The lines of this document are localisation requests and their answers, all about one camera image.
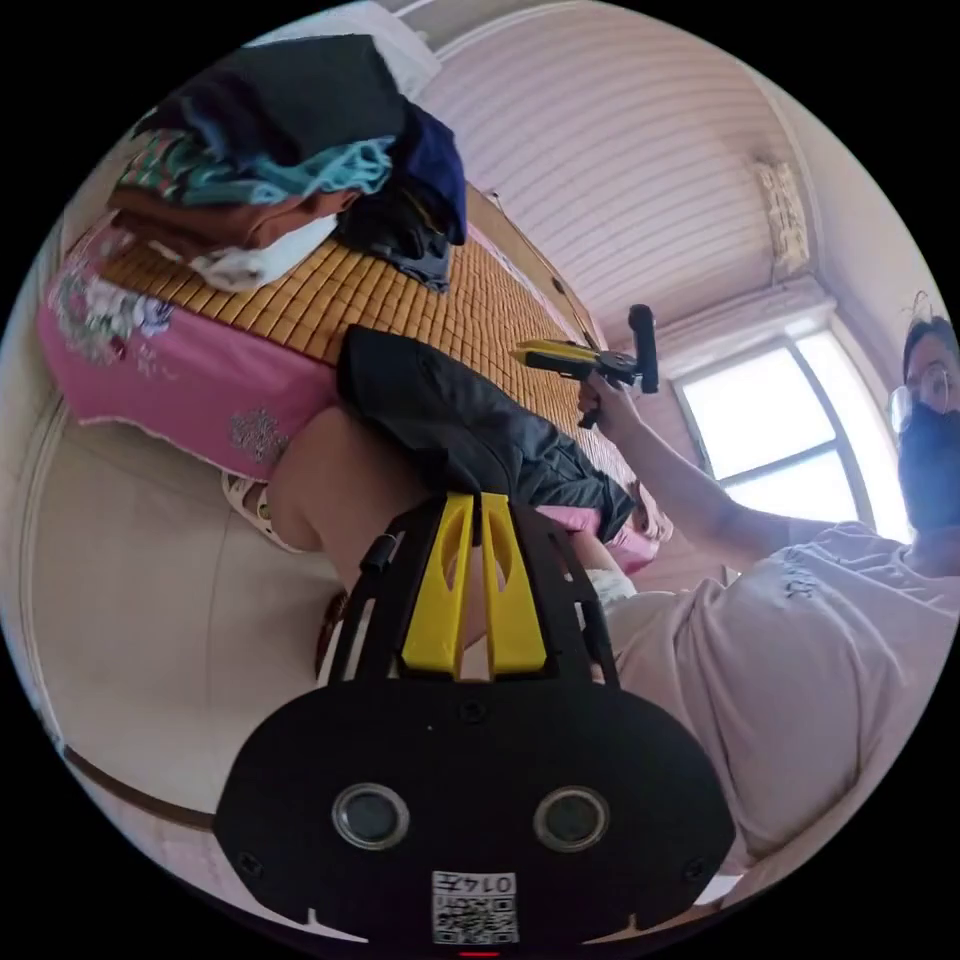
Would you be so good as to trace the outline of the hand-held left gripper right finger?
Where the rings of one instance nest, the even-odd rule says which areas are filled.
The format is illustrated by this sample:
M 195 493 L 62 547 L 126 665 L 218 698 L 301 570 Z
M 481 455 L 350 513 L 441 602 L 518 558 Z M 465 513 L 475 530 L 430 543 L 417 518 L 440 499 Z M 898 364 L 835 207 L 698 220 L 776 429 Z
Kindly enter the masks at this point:
M 483 597 L 492 677 L 540 672 L 547 659 L 521 542 L 508 499 L 480 497 Z

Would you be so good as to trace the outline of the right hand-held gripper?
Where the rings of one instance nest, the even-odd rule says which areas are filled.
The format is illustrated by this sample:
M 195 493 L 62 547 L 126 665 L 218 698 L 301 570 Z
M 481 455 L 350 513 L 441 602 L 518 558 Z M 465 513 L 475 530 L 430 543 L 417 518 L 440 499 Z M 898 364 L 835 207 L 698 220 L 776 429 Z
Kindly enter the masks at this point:
M 578 385 L 591 373 L 599 372 L 610 381 L 622 382 L 630 389 L 647 390 L 647 363 L 615 351 L 595 351 L 567 341 L 533 339 L 516 345 L 515 354 L 524 355 L 524 366 L 550 373 Z

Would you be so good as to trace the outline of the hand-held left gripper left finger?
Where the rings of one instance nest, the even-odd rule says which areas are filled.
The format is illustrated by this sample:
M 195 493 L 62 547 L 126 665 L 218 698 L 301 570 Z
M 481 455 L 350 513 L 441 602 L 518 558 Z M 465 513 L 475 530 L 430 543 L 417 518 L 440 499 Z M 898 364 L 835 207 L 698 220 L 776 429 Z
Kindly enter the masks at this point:
M 405 668 L 457 673 L 472 550 L 473 498 L 447 496 L 429 536 L 426 560 L 401 651 Z

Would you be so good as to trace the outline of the person's right hand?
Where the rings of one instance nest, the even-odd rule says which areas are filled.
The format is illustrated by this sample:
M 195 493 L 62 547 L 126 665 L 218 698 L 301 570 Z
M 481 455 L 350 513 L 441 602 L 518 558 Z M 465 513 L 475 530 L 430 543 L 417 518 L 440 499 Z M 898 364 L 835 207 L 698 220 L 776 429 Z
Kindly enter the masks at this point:
M 599 372 L 591 373 L 580 383 L 578 408 L 578 426 L 583 430 L 597 428 L 616 447 L 621 447 L 640 425 L 630 389 Z

